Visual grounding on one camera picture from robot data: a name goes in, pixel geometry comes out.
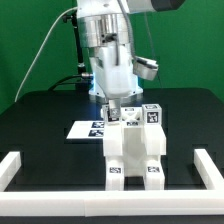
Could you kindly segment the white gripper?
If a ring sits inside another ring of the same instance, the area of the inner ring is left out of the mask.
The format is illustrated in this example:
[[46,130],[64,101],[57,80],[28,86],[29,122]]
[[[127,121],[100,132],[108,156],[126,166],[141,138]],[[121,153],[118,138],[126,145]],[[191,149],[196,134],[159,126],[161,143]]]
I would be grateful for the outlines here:
[[90,55],[93,71],[91,97],[100,97],[109,101],[111,119],[121,116],[120,100],[143,93],[138,78],[153,80],[158,71],[155,60],[138,57],[132,62],[127,46],[114,45],[93,48]]

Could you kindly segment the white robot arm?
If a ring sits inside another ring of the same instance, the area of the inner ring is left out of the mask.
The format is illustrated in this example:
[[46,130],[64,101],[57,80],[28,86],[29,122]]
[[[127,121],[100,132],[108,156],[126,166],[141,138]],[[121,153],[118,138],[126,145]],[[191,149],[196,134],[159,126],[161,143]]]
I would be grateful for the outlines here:
[[152,80],[158,64],[135,54],[129,16],[176,10],[185,0],[77,0],[81,46],[89,50],[95,90],[106,99],[108,116],[121,117],[121,100],[142,91],[139,77]]

